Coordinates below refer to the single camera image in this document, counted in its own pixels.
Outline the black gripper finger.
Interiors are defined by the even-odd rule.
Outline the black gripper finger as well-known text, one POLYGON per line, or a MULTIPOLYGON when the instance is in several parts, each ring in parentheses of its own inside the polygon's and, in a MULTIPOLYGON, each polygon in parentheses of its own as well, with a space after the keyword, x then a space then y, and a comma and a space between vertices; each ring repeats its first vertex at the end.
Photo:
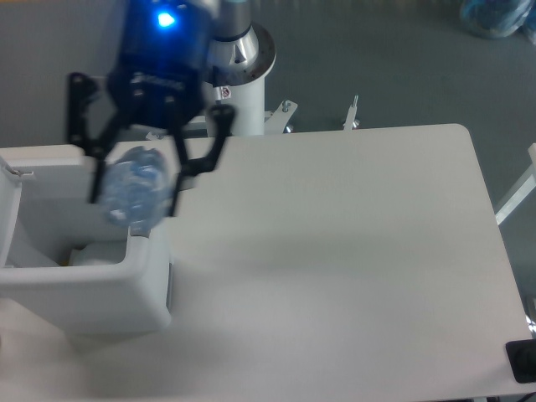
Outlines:
POLYGON ((90 186, 88 201, 95 204, 101 193, 101 183, 106 172, 106 158, 116 145, 116 139, 128 122, 127 108, 117 108, 97 138, 88 132, 87 111, 100 90, 96 80, 82 73, 67 77, 66 139, 95 160, 95 173, 90 186))
POLYGON ((185 120, 179 105, 177 103, 167 103, 165 113, 168 123, 167 134, 173 139, 180 167, 167 212, 168 217, 173 217, 185 180, 196 178, 200 174, 211 173, 217 168, 224 144, 227 138, 231 136, 231 127, 235 120, 235 108, 226 104, 216 104, 209 108, 209 119, 215 125, 216 134, 212 147, 203 157, 198 158, 189 157, 188 147, 183 136, 185 120))

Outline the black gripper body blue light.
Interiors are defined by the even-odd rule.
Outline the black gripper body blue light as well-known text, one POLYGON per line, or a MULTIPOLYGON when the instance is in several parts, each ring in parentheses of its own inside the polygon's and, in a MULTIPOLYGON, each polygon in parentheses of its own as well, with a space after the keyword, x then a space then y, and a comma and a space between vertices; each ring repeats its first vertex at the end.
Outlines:
POLYGON ((165 128, 166 101, 183 124, 204 108, 202 84, 216 1, 129 1, 107 91, 123 126, 165 128))

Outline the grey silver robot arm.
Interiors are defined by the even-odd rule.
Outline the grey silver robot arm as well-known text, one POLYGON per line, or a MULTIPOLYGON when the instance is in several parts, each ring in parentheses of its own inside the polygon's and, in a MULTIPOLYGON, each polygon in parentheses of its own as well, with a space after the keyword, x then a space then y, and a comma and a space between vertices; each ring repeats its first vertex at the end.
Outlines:
POLYGON ((233 106, 207 107, 203 84, 223 70, 215 63, 214 44, 234 43, 251 29, 246 1, 129 1, 116 62, 103 89, 114 113, 97 137, 88 132, 87 111, 101 87, 95 77, 71 72, 66 79, 66 138, 95 163, 88 201, 101 199, 106 159, 120 131, 133 125, 164 130, 173 139, 179 173, 165 198, 173 216, 184 182, 216 169, 231 134, 233 106), (189 155, 185 126, 207 109, 215 124, 212 147, 202 157, 189 155))

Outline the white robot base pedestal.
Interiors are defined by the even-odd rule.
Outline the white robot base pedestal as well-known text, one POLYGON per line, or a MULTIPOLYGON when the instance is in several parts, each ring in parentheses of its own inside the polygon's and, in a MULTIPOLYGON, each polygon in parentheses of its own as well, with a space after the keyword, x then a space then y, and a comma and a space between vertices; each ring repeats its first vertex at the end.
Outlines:
POLYGON ((296 110, 283 102, 274 112, 265 111, 265 78, 276 61, 270 33, 248 17, 220 17, 211 42, 205 46, 203 65, 189 70, 169 65, 168 70, 139 72, 135 77, 147 87, 147 124, 173 133, 176 123, 185 131, 205 129, 215 137, 217 127, 209 115, 216 106, 234 114, 229 134, 254 137, 282 133, 296 110))

